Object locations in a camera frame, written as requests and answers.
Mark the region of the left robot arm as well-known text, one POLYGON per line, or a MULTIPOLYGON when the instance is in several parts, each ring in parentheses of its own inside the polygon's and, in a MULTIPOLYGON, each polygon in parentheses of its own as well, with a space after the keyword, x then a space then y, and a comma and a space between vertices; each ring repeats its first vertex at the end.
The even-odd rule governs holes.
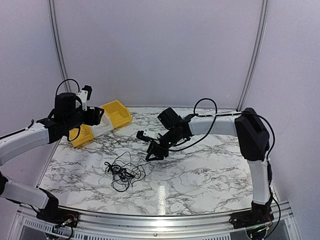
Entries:
MULTIPOLYGON (((4 165, 37 147, 55 143, 62 137, 68 138, 71 130, 80 130, 82 125, 99 125, 104 109, 88 106, 89 99, 90 93, 87 90, 57 94, 54 108, 48 117, 32 121, 28 127, 0 138, 0 164, 4 165)), ((16 182, 3 174, 0 176, 0 196, 40 209, 53 223, 63 219, 63 211, 58 208, 59 201, 54 195, 46 190, 16 182)))

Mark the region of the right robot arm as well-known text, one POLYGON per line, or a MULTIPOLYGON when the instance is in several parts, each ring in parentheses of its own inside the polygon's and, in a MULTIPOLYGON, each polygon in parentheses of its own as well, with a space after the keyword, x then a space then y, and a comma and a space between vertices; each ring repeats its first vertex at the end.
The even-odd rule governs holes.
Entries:
POLYGON ((141 132, 142 139, 149 142, 146 161, 160 161, 173 152, 179 141, 193 136, 226 135, 237 137, 240 153, 249 165, 253 199, 247 219, 258 224, 270 212, 273 195, 271 191, 272 169, 269 161, 270 133, 264 125, 266 120, 253 108, 242 112, 215 115, 188 114, 179 116, 171 107, 158 115, 158 120, 167 129, 163 135, 141 132))

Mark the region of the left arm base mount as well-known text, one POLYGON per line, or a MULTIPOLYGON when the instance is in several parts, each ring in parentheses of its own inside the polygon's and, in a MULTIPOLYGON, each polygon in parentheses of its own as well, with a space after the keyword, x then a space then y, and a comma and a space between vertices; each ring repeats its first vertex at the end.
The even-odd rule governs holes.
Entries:
POLYGON ((78 225, 80 213, 78 211, 53 206, 39 209, 36 217, 40 220, 55 224, 57 228, 75 228, 78 225))

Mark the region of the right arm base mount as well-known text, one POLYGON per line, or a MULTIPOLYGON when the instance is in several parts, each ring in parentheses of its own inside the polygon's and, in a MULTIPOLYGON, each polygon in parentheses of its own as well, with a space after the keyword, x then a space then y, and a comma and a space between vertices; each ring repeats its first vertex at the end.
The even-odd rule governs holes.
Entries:
POLYGON ((247 228, 264 223, 271 223, 274 220, 271 209, 263 213, 261 209, 250 209, 240 212, 234 212, 230 215, 229 223, 234 229, 247 228))

